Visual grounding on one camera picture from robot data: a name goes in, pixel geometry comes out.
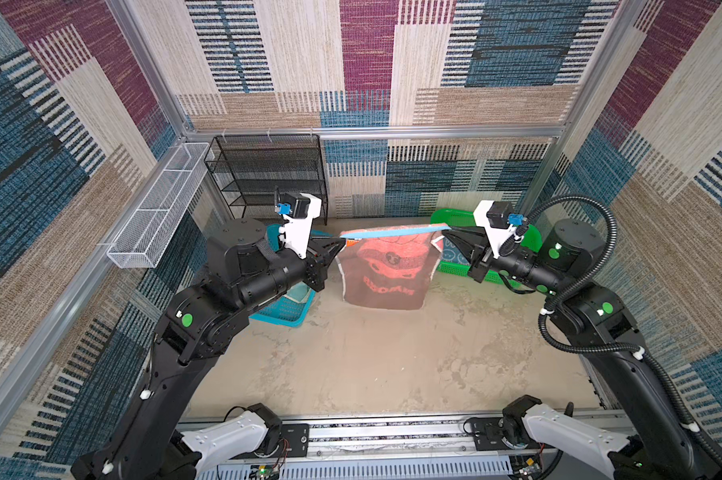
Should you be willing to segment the teal plastic basket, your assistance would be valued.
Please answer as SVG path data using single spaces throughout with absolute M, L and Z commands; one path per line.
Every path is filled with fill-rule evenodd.
M 266 239 L 274 252 L 290 250 L 281 240 L 281 225 L 267 225 Z M 272 325 L 297 328 L 307 317 L 316 292 L 306 284 L 300 283 L 290 289 L 277 300 L 272 301 L 259 311 L 250 315 L 250 320 Z

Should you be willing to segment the red pink towel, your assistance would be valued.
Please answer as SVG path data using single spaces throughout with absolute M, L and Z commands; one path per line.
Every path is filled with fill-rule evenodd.
M 370 309 L 414 311 L 423 307 L 443 250 L 441 224 L 349 230 L 336 257 L 343 300 Z

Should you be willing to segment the light blue patterned towel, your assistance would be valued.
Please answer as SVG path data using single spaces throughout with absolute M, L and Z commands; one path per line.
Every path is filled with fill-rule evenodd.
M 443 239 L 443 251 L 441 261 L 448 264 L 468 267 L 468 260 L 462 255 L 459 249 L 447 238 Z

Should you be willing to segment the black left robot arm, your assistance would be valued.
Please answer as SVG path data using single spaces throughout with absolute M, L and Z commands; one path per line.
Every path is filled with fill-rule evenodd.
M 204 377 L 250 317 L 303 283 L 321 291 L 345 247 L 308 236 L 304 254 L 270 247 L 256 219 L 226 222 L 207 241 L 197 281 L 176 294 L 155 329 L 149 365 L 109 441 L 79 457 L 77 479 L 193 479 L 235 456 L 279 442 L 280 422 L 246 410 L 207 429 L 176 427 Z

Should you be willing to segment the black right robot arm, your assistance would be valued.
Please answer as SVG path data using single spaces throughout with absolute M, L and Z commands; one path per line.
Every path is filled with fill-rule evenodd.
M 722 479 L 722 447 L 649 352 L 628 307 L 592 279 L 613 251 L 613 225 L 601 237 L 588 224 L 560 220 L 536 252 L 519 244 L 515 226 L 454 228 L 444 235 L 469 260 L 470 277 L 506 272 L 529 292 L 544 294 L 543 339 L 586 359 L 635 430 L 632 436 L 597 430 L 525 396 L 505 412 L 512 442 L 550 445 L 611 479 Z

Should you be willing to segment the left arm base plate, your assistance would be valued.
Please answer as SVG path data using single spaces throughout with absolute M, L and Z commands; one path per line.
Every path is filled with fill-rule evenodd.
M 287 459 L 304 458 L 308 454 L 308 443 L 310 440 L 310 426 L 308 423 L 284 424 L 281 427 L 281 437 L 286 440 Z M 271 449 L 263 450 L 260 453 L 242 453 L 232 457 L 232 460 L 268 460 L 274 461 L 279 453 L 273 453 Z

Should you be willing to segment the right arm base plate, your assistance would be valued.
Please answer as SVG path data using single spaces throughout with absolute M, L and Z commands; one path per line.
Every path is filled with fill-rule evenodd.
M 471 416 L 462 423 L 462 431 L 467 435 L 479 452 L 517 452 L 527 454 L 534 453 L 555 453 L 557 449 L 552 445 L 539 444 L 534 440 L 521 440 L 519 443 L 512 443 L 505 438 L 501 417 L 496 416 Z

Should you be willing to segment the aluminium front rail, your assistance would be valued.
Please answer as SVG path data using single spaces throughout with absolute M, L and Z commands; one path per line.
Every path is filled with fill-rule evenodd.
M 287 459 L 288 443 L 281 427 L 274 444 L 258 415 L 246 412 L 233 419 L 182 424 L 178 446 L 200 454 L 196 479 L 537 479 L 564 470 L 558 453 L 479 452 L 463 433 L 471 416 L 443 414 L 382 417 L 293 418 L 284 424 L 308 423 L 310 440 L 304 458 Z M 242 453 L 271 449 L 268 460 L 232 460 Z

